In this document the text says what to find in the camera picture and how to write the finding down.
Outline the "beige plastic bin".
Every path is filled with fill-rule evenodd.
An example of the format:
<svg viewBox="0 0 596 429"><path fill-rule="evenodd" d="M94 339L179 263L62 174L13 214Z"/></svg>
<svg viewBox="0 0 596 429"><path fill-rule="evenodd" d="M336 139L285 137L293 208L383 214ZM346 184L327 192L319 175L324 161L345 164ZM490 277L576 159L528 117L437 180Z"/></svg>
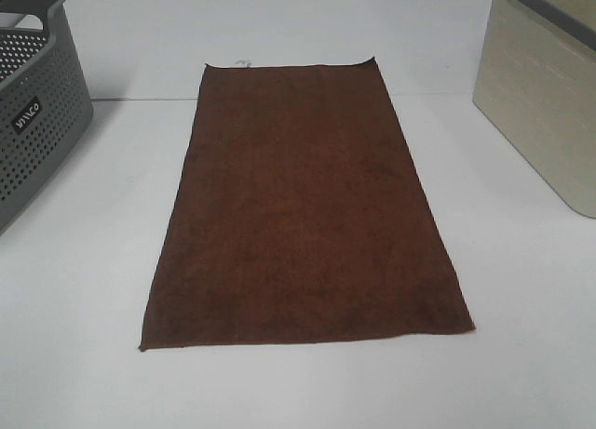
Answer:
<svg viewBox="0 0 596 429"><path fill-rule="evenodd" d="M492 0L473 102L562 201L595 215L595 0Z"/></svg>

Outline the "white towel label tag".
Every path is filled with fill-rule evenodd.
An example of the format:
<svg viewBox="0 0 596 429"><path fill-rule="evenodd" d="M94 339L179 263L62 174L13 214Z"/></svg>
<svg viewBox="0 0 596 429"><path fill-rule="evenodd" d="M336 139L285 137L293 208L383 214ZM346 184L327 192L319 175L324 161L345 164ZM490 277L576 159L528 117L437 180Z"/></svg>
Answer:
<svg viewBox="0 0 596 429"><path fill-rule="evenodd" d="M250 68L252 63L250 60L238 60L235 62L235 65L240 68Z"/></svg>

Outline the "grey perforated plastic basket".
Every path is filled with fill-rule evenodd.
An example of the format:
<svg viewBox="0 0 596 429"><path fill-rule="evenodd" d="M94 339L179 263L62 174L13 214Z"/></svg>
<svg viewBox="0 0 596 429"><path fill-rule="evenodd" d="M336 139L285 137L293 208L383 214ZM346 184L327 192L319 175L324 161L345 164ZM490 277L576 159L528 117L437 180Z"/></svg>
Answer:
<svg viewBox="0 0 596 429"><path fill-rule="evenodd" d="M39 29L1 30L1 225L52 178L93 117L65 0L1 0Z"/></svg>

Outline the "brown towel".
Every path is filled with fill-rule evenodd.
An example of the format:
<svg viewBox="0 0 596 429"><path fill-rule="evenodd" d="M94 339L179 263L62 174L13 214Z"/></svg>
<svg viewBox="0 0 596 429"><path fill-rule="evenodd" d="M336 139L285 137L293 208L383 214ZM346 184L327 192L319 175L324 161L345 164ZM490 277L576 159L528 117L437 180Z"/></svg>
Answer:
<svg viewBox="0 0 596 429"><path fill-rule="evenodd" d="M375 60L204 69L142 350L474 328Z"/></svg>

